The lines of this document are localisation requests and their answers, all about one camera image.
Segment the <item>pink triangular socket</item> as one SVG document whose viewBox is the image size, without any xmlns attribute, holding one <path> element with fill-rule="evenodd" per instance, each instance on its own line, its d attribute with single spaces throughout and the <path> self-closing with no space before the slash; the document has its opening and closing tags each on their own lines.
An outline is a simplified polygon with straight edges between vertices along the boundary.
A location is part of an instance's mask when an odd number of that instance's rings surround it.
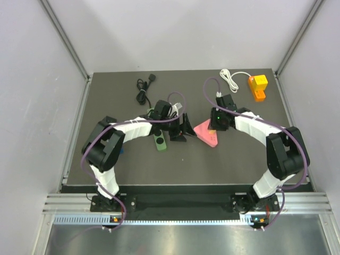
<svg viewBox="0 0 340 255">
<path fill-rule="evenodd" d="M 210 120 L 206 120 L 201 124 L 195 126 L 193 129 L 197 134 L 197 138 L 208 146 L 214 148 L 218 145 L 217 132 L 215 134 L 209 134 Z"/>
</svg>

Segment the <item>green power strip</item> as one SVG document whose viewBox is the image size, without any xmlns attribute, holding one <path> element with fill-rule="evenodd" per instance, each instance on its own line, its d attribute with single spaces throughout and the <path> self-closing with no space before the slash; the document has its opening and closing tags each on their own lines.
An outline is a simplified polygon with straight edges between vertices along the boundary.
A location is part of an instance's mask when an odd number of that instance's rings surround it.
<svg viewBox="0 0 340 255">
<path fill-rule="evenodd" d="M 147 110 L 147 115 L 150 119 L 155 120 L 153 111 L 154 111 L 154 108 L 149 108 Z M 165 142 L 163 131 L 160 130 L 158 127 L 156 127 L 156 124 L 152 125 L 152 130 L 153 130 L 153 136 L 154 136 L 157 150 L 159 152 L 166 151 L 167 145 Z"/>
</svg>

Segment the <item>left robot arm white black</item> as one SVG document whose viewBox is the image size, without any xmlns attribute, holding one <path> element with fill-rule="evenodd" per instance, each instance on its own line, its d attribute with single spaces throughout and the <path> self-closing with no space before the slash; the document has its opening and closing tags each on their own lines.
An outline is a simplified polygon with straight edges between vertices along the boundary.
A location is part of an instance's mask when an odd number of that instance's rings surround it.
<svg viewBox="0 0 340 255">
<path fill-rule="evenodd" d="M 92 203 L 96 210 L 114 211 L 122 205 L 114 166 L 123 144 L 137 138 L 167 131 L 171 141 L 185 142 L 186 136 L 196 136 L 187 113 L 181 112 L 180 103 L 159 100 L 147 114 L 119 123 L 105 117 L 97 123 L 82 148 L 81 163 L 88 163 L 96 180 L 97 195 Z"/>
</svg>

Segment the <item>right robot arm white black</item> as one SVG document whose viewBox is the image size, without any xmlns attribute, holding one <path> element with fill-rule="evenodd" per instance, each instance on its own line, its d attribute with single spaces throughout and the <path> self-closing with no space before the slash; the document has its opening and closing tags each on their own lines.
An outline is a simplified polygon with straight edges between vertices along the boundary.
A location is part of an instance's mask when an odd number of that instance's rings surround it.
<svg viewBox="0 0 340 255">
<path fill-rule="evenodd" d="M 277 189 L 310 165 L 301 132 L 292 126 L 284 128 L 265 122 L 246 108 L 237 108 L 232 96 L 216 93 L 216 107 L 210 112 L 209 129 L 233 128 L 256 139 L 266 147 L 267 170 L 251 186 L 245 198 L 237 199 L 234 208 L 242 213 L 260 210 Z"/>
</svg>

